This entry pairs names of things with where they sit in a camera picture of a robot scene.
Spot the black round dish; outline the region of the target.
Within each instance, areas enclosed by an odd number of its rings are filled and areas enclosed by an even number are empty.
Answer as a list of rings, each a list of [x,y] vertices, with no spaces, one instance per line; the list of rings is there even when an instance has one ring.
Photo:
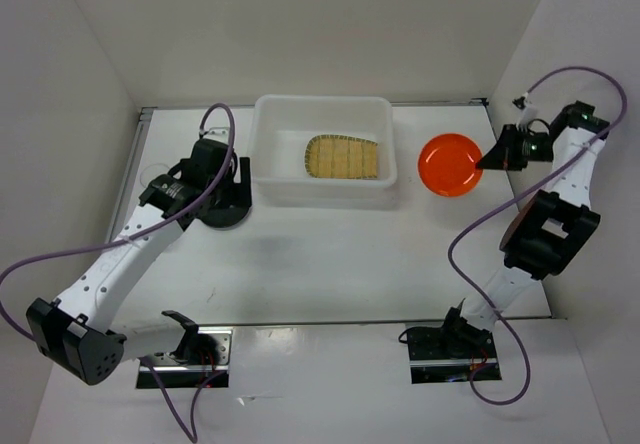
[[[231,229],[240,225],[249,215],[250,207],[209,208],[200,211],[199,220],[214,229]]]

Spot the orange plastic plate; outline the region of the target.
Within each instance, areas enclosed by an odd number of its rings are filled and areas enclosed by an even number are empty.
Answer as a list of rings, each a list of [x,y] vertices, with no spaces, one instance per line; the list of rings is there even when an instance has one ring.
[[[422,148],[417,171],[424,186],[442,197],[460,197],[471,192],[482,178],[476,164],[482,158],[477,144],[465,135],[445,133],[433,137]]]

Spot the woven bamboo tray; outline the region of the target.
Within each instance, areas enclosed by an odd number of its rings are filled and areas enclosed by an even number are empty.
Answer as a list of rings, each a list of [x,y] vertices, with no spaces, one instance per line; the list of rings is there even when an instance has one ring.
[[[345,135],[322,134],[309,140],[304,153],[307,174],[319,179],[377,179],[378,144]]]

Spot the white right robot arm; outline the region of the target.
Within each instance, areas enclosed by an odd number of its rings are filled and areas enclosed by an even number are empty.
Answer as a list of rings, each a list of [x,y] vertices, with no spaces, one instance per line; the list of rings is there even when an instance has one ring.
[[[565,106],[543,131],[529,123],[503,127],[478,168],[520,171],[531,162],[562,169],[523,206],[499,244],[503,266],[477,294],[450,309],[438,333],[438,345],[450,357],[478,353],[488,341],[500,313],[525,290],[565,270],[597,229],[590,184],[606,143],[608,122],[592,105]]]

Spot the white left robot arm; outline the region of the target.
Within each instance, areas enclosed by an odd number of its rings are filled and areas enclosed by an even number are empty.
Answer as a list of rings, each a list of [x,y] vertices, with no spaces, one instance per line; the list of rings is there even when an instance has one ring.
[[[251,161],[201,138],[189,157],[152,179],[120,238],[54,300],[33,301],[27,322],[39,351],[88,385],[103,382],[131,356],[131,333],[111,325],[151,264],[195,221],[240,224],[252,207]]]

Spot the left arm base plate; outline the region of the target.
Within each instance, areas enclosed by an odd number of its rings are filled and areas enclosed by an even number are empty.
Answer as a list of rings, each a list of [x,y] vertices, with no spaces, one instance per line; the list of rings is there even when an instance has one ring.
[[[226,388],[233,332],[232,327],[201,327],[195,343],[179,358],[156,352],[146,359],[167,389],[196,389],[210,377],[207,388]]]

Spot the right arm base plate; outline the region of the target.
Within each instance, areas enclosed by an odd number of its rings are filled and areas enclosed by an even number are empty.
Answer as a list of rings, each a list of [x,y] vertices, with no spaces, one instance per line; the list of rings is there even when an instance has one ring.
[[[413,384],[467,382],[473,372],[477,381],[502,379],[491,338],[476,345],[420,325],[403,330],[398,342],[407,347]]]

